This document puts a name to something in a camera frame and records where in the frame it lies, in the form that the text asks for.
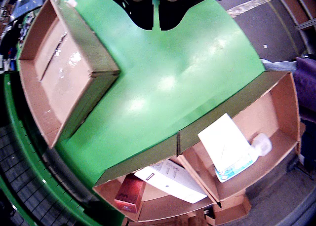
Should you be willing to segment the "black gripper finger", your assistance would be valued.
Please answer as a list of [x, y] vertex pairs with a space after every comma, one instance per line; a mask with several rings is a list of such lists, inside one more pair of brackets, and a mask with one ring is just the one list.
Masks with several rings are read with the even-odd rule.
[[154, 26], [153, 0], [113, 0], [120, 5], [130, 19], [144, 30], [152, 30]]
[[168, 31], [176, 27], [186, 12], [204, 0], [159, 0], [158, 17], [161, 30]]

